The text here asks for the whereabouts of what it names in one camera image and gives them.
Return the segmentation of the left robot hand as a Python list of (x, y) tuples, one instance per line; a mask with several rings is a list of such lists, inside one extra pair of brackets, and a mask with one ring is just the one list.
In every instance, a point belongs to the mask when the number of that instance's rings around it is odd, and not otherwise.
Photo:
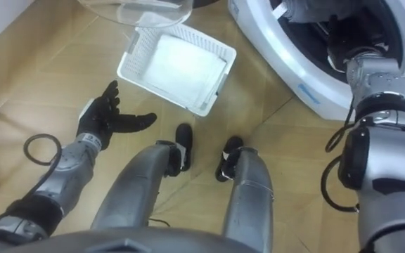
[(114, 133), (130, 134), (151, 127), (158, 116), (122, 114), (117, 80), (109, 83), (105, 91), (89, 101), (79, 116), (76, 135), (91, 134), (101, 142), (101, 150), (108, 148)]

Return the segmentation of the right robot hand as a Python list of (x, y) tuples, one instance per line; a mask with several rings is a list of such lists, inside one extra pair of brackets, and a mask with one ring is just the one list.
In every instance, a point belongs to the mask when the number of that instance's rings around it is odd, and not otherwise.
[(340, 20), (332, 15), (328, 21), (327, 52), (333, 68), (346, 72), (347, 63), (355, 56), (366, 52), (382, 56), (385, 49), (374, 42), (369, 26), (359, 17)]

